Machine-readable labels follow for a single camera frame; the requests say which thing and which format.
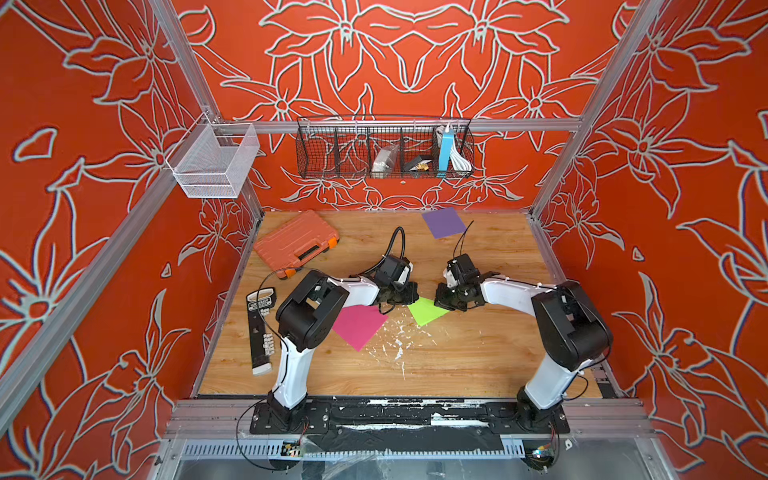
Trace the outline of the lime green square paper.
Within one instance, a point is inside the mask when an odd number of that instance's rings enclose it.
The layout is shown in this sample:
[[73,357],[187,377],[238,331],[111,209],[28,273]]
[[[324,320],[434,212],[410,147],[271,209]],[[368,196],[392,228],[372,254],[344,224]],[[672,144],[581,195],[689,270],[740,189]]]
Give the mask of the lime green square paper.
[[419,327],[423,327],[448,313],[448,310],[436,306],[433,300],[423,297],[408,305],[408,309]]

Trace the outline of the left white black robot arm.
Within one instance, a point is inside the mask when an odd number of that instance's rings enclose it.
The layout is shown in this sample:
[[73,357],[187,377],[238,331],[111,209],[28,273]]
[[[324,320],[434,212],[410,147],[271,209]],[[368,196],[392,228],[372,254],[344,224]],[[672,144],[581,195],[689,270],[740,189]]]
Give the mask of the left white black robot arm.
[[346,307],[411,305],[418,283],[402,277],[376,282],[365,276],[335,278],[311,270],[277,311],[281,351],[277,380],[266,405],[277,424],[292,431],[303,423],[313,355]]

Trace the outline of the magenta square paper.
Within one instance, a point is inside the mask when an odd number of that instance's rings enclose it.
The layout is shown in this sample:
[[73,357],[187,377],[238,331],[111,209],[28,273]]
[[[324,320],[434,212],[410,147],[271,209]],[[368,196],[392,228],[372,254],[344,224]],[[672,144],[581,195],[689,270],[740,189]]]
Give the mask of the magenta square paper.
[[355,351],[360,352],[388,320],[376,306],[344,307],[332,330]]

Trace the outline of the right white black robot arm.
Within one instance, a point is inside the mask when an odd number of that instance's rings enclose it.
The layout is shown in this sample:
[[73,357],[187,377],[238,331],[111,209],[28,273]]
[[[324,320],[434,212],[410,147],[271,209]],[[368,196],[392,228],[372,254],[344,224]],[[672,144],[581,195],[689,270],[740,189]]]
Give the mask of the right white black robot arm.
[[464,283],[447,275],[437,286],[435,305],[445,310],[466,312],[486,304],[535,318],[545,355],[519,390],[510,420],[524,431],[551,427],[578,373],[607,357],[610,329],[576,281],[534,285],[488,273]]

